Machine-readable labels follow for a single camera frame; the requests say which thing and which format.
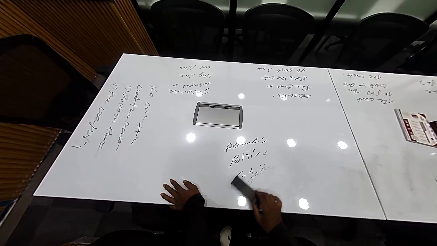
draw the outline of white table surface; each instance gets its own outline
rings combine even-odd
[[[212,75],[199,77],[202,71]],[[242,129],[193,125],[197,102],[243,106]],[[238,137],[256,141],[234,145]],[[226,151],[229,145],[237,147]],[[244,160],[242,154],[248,154]],[[163,184],[187,179],[208,207],[250,209],[237,204],[241,194],[230,186],[237,174],[278,195],[283,212],[385,218],[327,69],[129,54],[35,195],[166,204]]]
[[[424,113],[436,121],[437,79],[329,72],[387,219],[437,222],[437,148],[407,142],[394,113]]]

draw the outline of chair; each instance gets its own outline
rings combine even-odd
[[[161,0],[152,4],[153,29],[162,39],[162,56],[214,59],[218,56],[225,15],[200,0]]]
[[[399,66],[398,72],[409,74],[434,75],[437,74],[437,38],[434,38],[424,49]]]
[[[314,28],[314,17],[286,4],[262,4],[244,14],[247,62],[286,64]]]
[[[380,13],[366,17],[347,39],[335,67],[373,71],[427,30],[425,22],[409,15]]]
[[[41,39],[0,39],[0,122],[73,132],[98,89]]]

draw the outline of shoe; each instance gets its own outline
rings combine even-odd
[[[232,228],[229,226],[226,226],[220,232],[220,243],[222,246],[229,246],[229,244],[231,242],[231,231],[232,231]]]

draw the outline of wooden panel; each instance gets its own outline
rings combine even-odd
[[[20,196],[59,129],[0,123],[0,201]]]
[[[95,77],[96,72],[88,64],[50,34],[44,27],[11,1],[0,1],[0,37],[18,34],[30,34],[41,38],[86,78],[92,80]]]
[[[158,53],[130,0],[0,0],[0,38],[41,38],[84,77],[123,53]],[[17,198],[58,129],[0,123],[0,201]]]
[[[130,0],[2,0],[0,38],[44,40],[89,80],[122,53],[157,56]]]
[[[93,69],[122,53],[158,55],[130,0],[15,0]]]

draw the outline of person's hand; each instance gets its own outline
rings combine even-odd
[[[194,196],[195,194],[200,194],[197,186],[195,186],[190,181],[184,180],[184,185],[188,188],[187,190],[182,188],[182,186],[180,186],[180,184],[178,184],[173,179],[170,179],[170,183],[174,186],[174,189],[168,184],[164,184],[164,189],[166,189],[168,193],[170,193],[170,195],[172,195],[173,197],[165,193],[161,193],[161,196],[166,201],[173,204],[170,205],[170,208],[174,210],[182,211],[185,203],[188,201],[188,199],[190,199],[190,197]]]
[[[261,225],[264,231],[269,233],[275,226],[282,222],[282,202],[278,197],[265,192],[256,191],[256,194],[263,211],[260,213],[256,204],[253,204],[253,213],[255,214],[258,224]]]

